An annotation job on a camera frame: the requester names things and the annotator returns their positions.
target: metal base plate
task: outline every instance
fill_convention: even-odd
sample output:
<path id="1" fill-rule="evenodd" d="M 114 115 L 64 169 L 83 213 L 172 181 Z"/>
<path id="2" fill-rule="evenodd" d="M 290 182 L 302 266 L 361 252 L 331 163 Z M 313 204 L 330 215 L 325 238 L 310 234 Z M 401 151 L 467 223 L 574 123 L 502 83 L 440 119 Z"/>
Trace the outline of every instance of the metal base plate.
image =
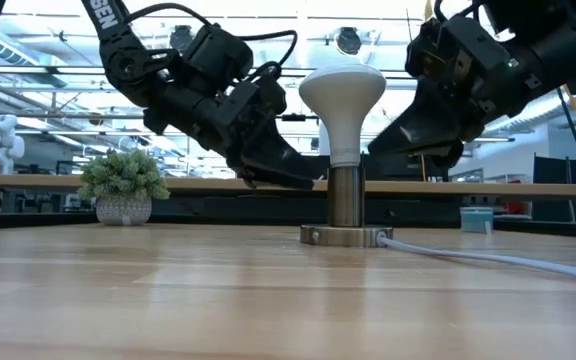
<path id="1" fill-rule="evenodd" d="M 379 247 L 381 236 L 393 237 L 389 227 L 332 227 L 326 225 L 303 225 L 299 234 L 302 244 L 320 246 Z"/>

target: humanoid robot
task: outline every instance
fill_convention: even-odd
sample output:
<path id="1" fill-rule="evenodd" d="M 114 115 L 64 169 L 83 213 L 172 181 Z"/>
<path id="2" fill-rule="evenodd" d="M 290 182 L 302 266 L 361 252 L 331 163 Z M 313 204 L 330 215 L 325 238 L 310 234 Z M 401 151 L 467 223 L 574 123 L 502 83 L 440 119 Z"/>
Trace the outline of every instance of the humanoid robot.
<path id="1" fill-rule="evenodd" d="M 0 171 L 12 174 L 14 161 L 24 156 L 24 139 L 15 135 L 17 117 L 0 115 Z"/>

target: white light bulb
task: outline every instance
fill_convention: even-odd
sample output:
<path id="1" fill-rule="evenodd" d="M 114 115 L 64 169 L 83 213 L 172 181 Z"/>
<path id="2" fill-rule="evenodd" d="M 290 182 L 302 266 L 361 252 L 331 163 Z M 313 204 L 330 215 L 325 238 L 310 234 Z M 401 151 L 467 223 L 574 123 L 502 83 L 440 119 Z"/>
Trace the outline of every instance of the white light bulb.
<path id="1" fill-rule="evenodd" d="M 326 126 L 331 167 L 359 165 L 361 125 L 385 90 L 382 73 L 361 64 L 320 68 L 301 82 L 301 99 Z"/>

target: wooden tabletop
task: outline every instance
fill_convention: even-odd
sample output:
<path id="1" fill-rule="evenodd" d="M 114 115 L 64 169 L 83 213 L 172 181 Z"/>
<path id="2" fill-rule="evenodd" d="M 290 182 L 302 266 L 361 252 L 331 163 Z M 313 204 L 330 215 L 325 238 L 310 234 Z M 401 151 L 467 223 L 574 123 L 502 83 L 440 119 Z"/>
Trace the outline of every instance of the wooden tabletop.
<path id="1" fill-rule="evenodd" d="M 246 190 L 238 179 L 166 178 L 172 190 Z M 326 191 L 327 181 L 317 181 L 314 191 Z M 53 175 L 0 175 L 0 187 L 7 188 L 70 188 L 81 187 L 79 176 Z M 261 190 L 287 190 L 263 187 Z M 473 183 L 424 183 L 415 181 L 367 181 L 367 192 L 405 194 L 454 194 L 454 195 L 530 195 L 576 198 L 576 185 L 566 184 L 473 184 Z"/>
<path id="2" fill-rule="evenodd" d="M 399 229 L 576 265 L 576 238 Z M 576 359 L 576 279 L 297 228 L 0 230 L 0 359 Z"/>

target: white pot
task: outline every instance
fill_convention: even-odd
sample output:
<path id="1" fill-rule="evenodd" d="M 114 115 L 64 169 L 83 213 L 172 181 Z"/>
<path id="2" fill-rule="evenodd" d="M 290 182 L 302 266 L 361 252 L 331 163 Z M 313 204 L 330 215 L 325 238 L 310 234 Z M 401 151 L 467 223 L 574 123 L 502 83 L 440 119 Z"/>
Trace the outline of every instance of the white pot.
<path id="1" fill-rule="evenodd" d="M 97 219 L 106 225 L 143 225 L 152 213 L 150 197 L 105 197 L 97 199 Z"/>

